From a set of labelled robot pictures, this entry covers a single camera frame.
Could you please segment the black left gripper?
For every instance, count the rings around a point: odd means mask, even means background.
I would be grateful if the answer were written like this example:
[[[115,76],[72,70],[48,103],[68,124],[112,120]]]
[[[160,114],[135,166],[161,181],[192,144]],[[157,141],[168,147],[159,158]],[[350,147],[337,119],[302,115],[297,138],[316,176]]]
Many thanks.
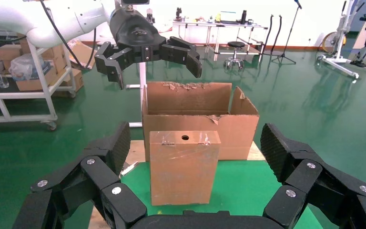
[[[121,90],[125,88],[122,72],[132,64],[132,58],[178,63],[185,65],[195,78],[201,77],[203,67],[196,45],[173,36],[166,40],[137,10],[115,10],[109,27],[115,45],[104,42],[94,56],[95,64],[97,71]]]

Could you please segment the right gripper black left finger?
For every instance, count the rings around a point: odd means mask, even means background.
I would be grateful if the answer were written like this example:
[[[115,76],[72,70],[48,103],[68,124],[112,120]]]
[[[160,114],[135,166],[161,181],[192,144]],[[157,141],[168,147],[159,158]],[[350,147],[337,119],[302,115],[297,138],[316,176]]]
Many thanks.
[[[147,216],[146,206],[121,182],[130,150],[129,124],[91,141],[69,164],[31,185],[13,223],[15,229],[62,229],[76,209],[90,201],[112,229],[130,229]]]

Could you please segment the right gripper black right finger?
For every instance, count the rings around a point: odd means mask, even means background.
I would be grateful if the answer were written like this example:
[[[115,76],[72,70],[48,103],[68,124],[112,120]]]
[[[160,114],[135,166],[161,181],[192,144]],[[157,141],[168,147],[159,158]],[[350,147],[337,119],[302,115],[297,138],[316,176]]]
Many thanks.
[[[281,187],[263,216],[292,229],[307,205],[340,229],[366,229],[366,182],[327,164],[310,145],[285,137],[267,123],[260,150]]]

